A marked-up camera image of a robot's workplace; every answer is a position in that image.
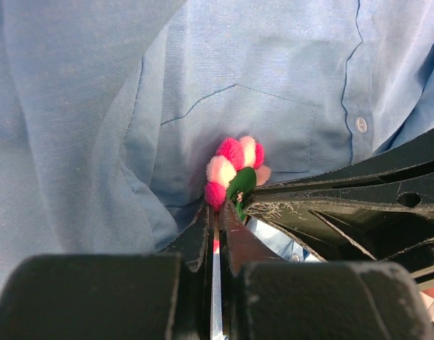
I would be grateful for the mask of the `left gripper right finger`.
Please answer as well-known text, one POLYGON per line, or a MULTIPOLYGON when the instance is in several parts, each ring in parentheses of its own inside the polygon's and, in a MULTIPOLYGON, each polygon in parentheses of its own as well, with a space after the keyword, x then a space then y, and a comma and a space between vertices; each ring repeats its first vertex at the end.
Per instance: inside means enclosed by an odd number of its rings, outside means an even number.
POLYGON ((416 284, 394 262, 294 263, 227 202, 219 213, 223 328, 230 339, 434 339, 416 284))

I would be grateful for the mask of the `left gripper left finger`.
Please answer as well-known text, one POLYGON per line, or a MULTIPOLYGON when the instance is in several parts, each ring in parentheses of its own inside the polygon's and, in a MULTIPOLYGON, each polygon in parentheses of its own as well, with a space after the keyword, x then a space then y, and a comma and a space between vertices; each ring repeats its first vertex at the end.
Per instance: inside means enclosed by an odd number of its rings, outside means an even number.
POLYGON ((207 339, 211 212, 150 255, 42 255, 0 295, 0 339, 207 339))

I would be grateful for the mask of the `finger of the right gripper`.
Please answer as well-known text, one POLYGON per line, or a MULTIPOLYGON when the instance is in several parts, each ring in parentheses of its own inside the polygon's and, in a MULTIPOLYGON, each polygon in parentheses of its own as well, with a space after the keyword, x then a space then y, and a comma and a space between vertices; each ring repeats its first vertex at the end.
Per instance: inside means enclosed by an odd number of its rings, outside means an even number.
POLYGON ((337 171, 260 187, 245 212, 322 261, 395 261, 434 283, 434 129, 337 171))

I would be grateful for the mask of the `pink flower plush brooch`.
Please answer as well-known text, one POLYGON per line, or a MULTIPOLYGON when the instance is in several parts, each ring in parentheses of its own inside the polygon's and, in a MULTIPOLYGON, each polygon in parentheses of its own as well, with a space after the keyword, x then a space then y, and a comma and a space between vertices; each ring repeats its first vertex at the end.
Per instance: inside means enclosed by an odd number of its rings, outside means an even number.
POLYGON ((218 212, 231 201, 238 217, 247 221, 243 212, 245 197, 271 176, 265 165, 265 149, 251 136, 227 138, 219 145, 206 166, 205 200, 218 212))

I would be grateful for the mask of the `light blue shirt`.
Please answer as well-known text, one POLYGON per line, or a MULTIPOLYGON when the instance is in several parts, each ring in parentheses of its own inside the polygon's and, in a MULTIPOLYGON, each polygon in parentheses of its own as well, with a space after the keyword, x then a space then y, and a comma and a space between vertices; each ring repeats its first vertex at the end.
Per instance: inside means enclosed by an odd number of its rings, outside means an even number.
POLYGON ((0 1, 0 292, 24 259, 151 253, 226 137, 272 182, 434 128, 434 1, 0 1))

